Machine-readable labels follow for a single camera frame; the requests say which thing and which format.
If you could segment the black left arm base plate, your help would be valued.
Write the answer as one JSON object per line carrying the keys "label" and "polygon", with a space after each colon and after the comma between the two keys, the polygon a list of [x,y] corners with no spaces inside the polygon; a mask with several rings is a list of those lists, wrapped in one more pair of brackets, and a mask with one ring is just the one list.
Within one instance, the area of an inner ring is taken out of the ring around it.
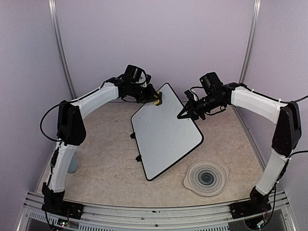
{"label": "black left arm base plate", "polygon": [[84,205],[69,201],[62,201],[58,208],[43,204],[42,210],[62,217],[80,220],[83,214]]}

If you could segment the white whiteboard black frame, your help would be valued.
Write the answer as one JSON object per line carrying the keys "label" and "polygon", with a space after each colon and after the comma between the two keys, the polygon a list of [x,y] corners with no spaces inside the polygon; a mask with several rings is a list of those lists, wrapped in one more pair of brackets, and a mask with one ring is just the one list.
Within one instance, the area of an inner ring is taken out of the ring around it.
{"label": "white whiteboard black frame", "polygon": [[152,181],[199,147],[204,136],[190,118],[178,119],[184,108],[169,83],[160,89],[162,104],[146,103],[131,117],[145,178]]}

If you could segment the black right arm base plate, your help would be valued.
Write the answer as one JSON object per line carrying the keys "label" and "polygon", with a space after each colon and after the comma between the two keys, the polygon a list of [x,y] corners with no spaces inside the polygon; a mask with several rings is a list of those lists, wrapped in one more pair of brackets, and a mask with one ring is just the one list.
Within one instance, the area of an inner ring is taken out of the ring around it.
{"label": "black right arm base plate", "polygon": [[229,205],[231,216],[233,219],[243,218],[247,216],[263,213],[266,210],[271,210],[270,202],[267,201],[262,204],[254,204],[251,200],[234,202]]}

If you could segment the yellow bone-shaped eraser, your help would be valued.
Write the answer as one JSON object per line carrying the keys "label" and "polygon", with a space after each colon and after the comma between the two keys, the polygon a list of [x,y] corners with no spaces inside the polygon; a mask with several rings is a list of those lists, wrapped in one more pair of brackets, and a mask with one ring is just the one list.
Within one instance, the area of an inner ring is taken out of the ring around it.
{"label": "yellow bone-shaped eraser", "polygon": [[157,91],[155,94],[155,102],[154,102],[155,106],[159,106],[162,104],[162,92]]}

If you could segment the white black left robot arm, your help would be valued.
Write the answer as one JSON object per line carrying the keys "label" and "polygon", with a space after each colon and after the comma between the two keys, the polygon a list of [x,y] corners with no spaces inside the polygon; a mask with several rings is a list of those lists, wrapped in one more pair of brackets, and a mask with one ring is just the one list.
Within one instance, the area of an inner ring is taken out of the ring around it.
{"label": "white black left robot arm", "polygon": [[156,91],[149,78],[139,82],[130,77],[112,77],[97,89],[72,101],[62,101],[58,110],[57,138],[50,162],[50,173],[43,183],[42,210],[62,214],[67,210],[64,182],[77,147],[86,138],[84,119],[93,111],[115,99],[130,96],[136,103],[162,102],[162,93]]}

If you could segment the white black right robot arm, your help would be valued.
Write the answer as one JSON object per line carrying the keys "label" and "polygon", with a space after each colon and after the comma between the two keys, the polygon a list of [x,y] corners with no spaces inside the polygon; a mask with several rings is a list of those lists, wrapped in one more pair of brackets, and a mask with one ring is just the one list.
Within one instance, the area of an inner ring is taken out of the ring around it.
{"label": "white black right robot arm", "polygon": [[230,204],[232,218],[242,218],[270,210],[269,195],[286,172],[287,166],[301,138],[300,112],[297,102],[284,103],[248,89],[244,84],[205,83],[206,96],[195,100],[190,90],[185,91],[188,102],[178,119],[205,119],[206,113],[227,105],[256,113],[275,124],[271,155],[249,200]]}

